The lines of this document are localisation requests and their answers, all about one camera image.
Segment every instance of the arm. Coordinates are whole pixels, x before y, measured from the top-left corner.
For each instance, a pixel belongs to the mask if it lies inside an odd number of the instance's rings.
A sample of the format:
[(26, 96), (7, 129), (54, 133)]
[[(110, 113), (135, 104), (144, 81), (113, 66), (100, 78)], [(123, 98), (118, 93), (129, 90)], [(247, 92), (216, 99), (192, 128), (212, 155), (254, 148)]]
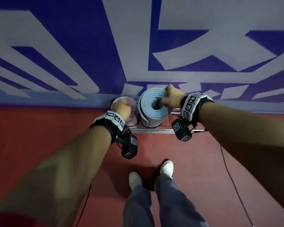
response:
[[(162, 102), (180, 108), (185, 94), (172, 85), (167, 90)], [(210, 102), (200, 108), (199, 119), (284, 208), (284, 122)]]
[[(113, 110), (124, 120), (130, 115), (125, 100)], [(29, 172), (0, 202), (0, 212), (24, 214), (50, 226), (72, 226), (110, 143), (105, 127), (92, 127)]]

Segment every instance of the wall mural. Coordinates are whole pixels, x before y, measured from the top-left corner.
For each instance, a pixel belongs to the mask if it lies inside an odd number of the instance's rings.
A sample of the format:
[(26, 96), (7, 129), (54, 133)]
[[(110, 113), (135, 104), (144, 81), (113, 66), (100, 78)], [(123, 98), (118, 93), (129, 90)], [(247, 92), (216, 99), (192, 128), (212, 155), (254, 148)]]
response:
[(0, 0), (0, 104), (104, 108), (167, 84), (284, 113), (284, 0)]

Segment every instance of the wrist tracker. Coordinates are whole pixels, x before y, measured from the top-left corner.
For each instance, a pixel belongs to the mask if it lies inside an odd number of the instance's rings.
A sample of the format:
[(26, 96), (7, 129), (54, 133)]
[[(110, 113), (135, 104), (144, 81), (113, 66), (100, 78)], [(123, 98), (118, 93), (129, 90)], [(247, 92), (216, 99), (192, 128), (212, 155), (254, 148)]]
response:
[(137, 155), (137, 137), (134, 136), (129, 129), (124, 133), (125, 121), (122, 117), (113, 111), (107, 111), (105, 114), (96, 118), (90, 126), (104, 126), (111, 135), (111, 144), (114, 142), (122, 145), (122, 156), (131, 159)]
[(189, 129), (189, 125), (193, 125), (193, 128), (197, 126), (199, 121), (199, 110), (201, 106), (206, 102), (213, 102), (212, 98), (202, 93), (189, 94), (181, 100), (181, 117), (172, 122), (171, 126), (181, 141), (188, 141), (191, 139), (192, 129)]

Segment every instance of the white sneaker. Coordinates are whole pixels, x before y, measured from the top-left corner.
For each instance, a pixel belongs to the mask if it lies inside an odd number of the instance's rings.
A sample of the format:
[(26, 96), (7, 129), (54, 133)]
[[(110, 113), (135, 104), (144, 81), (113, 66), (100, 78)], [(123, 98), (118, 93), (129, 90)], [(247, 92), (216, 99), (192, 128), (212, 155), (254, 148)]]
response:
[(172, 176), (174, 172), (174, 164), (171, 160), (167, 160), (161, 166), (161, 171), (168, 176)]
[(129, 186), (133, 190), (136, 186), (142, 186), (142, 179), (137, 172), (131, 172), (129, 174)]

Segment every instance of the rolled yoga mat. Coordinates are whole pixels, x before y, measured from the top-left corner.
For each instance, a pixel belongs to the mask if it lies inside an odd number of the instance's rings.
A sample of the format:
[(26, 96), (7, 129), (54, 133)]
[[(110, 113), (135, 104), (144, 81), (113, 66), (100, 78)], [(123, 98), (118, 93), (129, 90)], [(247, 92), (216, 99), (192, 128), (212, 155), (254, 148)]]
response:
[(115, 99), (113, 103), (116, 103), (119, 99), (125, 99), (131, 108), (130, 116), (125, 121), (125, 125), (129, 128), (136, 128), (138, 126), (138, 121), (139, 121), (139, 111), (137, 108), (136, 101), (133, 98), (122, 96), (122, 97)]
[(138, 109), (140, 112), (140, 128), (156, 128), (170, 114), (172, 108), (161, 103), (168, 93), (163, 88), (152, 87), (147, 89), (140, 97)]

